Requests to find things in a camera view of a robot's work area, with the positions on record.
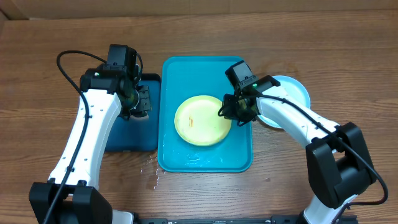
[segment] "blue tray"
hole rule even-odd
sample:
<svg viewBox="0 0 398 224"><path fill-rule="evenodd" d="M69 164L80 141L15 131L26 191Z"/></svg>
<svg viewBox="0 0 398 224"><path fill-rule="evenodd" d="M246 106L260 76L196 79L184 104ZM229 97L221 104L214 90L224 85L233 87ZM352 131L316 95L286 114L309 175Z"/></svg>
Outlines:
<svg viewBox="0 0 398 224"><path fill-rule="evenodd" d="M213 146L194 146L175 130L178 106L197 95L223 100L233 93L225 71L239 57L172 57L163 64L160 92L158 162L171 172L242 172L253 161L251 123L232 122L224 140Z"/></svg>

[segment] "yellow plate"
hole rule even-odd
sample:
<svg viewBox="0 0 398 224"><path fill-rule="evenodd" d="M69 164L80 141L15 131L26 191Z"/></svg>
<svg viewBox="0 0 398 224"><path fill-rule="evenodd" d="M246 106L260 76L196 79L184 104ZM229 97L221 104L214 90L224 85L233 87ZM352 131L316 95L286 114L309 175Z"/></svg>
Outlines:
<svg viewBox="0 0 398 224"><path fill-rule="evenodd" d="M182 139L196 146L210 146L223 140L231 120L218 116L223 103L212 96L194 96L177 109L174 125Z"/></svg>

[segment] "brown tabletop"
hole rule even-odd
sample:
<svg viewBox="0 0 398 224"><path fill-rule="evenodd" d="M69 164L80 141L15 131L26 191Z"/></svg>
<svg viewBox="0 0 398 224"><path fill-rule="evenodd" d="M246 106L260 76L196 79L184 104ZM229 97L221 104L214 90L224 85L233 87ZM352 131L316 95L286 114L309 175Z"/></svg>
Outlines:
<svg viewBox="0 0 398 224"><path fill-rule="evenodd" d="M174 55L238 55L259 76L298 79L314 111L362 129L389 186L384 205L346 214L361 223L398 222L398 11L356 11L7 21L0 40L0 223L37 223L30 186L47 180L75 120L78 95L55 57L84 50L106 58L109 44L135 48L147 73L161 74ZM62 64L78 81L98 62L67 55ZM254 161L246 172L170 173L157 165L156 152L105 153L99 191L114 209L141 217L299 214L313 195L305 151L283 131L252 126ZM381 197L376 183L357 200Z"/></svg>

